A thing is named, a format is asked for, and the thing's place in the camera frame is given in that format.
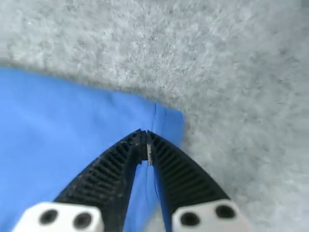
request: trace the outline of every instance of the blue fabric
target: blue fabric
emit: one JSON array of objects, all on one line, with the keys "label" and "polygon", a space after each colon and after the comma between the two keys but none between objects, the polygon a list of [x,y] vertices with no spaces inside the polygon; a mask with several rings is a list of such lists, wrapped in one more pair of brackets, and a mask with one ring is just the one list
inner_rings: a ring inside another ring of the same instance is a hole
[{"label": "blue fabric", "polygon": [[[137,129],[180,145],[180,112],[120,92],[0,69],[0,231],[52,201],[92,160]],[[137,167],[124,231],[139,232],[158,202],[152,167]]]}]

